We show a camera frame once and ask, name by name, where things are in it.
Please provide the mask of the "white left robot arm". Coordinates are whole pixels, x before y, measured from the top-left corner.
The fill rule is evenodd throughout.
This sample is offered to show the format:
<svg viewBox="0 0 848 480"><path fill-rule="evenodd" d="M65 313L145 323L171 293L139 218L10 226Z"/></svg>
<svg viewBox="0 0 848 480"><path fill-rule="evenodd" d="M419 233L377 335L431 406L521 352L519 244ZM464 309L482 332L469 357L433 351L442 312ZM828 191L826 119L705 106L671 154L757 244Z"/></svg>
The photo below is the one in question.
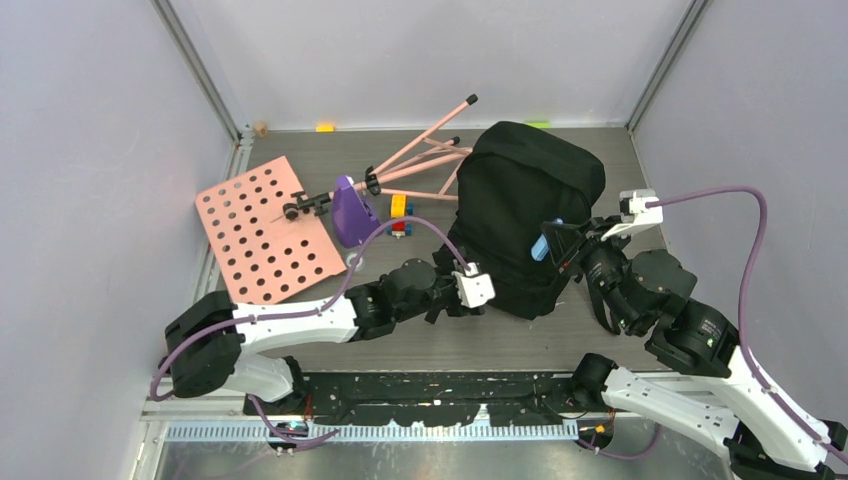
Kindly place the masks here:
<svg viewBox="0 0 848 480"><path fill-rule="evenodd" d="M293 414L307 398L300 367L292 358L268 357L269 351L373 340L416 317L434 322L441 313L479 315L494 296L492 279L478 264L445 271L421 259L316 301L236 303L227 292L213 291L166 327L168 354L160 367L171 389L162 392L154 384L151 394L188 399L225 389Z"/></svg>

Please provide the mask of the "blue small clip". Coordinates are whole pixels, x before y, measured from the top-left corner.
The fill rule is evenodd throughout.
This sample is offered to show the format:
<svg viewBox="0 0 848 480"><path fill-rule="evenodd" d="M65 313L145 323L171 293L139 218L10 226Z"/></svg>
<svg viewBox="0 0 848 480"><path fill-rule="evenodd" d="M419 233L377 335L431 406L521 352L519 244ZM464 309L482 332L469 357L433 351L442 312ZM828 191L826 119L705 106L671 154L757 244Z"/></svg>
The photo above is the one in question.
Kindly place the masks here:
<svg viewBox="0 0 848 480"><path fill-rule="evenodd" d="M540 235L531 247L531 258L536 262L555 261L561 251L560 230L564 225L562 218L545 221L540 226Z"/></svg>

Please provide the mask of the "black student backpack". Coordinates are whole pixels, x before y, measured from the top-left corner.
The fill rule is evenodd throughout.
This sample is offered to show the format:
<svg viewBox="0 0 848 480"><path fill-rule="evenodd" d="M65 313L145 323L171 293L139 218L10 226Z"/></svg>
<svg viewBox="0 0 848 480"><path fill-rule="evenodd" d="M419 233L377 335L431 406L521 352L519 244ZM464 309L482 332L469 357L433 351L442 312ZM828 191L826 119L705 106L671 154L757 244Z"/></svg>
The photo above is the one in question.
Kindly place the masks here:
<svg viewBox="0 0 848 480"><path fill-rule="evenodd" d="M448 230L465 258L490 275L489 306L524 320L550 314L568 281L532 249L545 222L581 224L606 187L602 161L542 129L499 121L457 171L458 205Z"/></svg>

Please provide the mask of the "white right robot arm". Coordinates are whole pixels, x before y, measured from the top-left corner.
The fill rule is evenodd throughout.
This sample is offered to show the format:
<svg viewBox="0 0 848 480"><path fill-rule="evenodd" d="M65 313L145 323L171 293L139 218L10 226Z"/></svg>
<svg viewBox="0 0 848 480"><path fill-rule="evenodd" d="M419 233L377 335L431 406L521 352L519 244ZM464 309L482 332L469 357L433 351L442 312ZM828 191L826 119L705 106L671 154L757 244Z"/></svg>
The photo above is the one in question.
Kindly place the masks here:
<svg viewBox="0 0 848 480"><path fill-rule="evenodd" d="M738 479L833 478L826 460L845 449L846 427L779 400L778 388L747 362L737 327L692 298L695 275L663 249L628 258L622 242L606 236L614 225L611 217L550 221L541 231L560 273L583 278L609 312L611 332L642 337L660 363L704 386L716 403L659 386L596 353L572 375L574 403L646 417L709 449Z"/></svg>

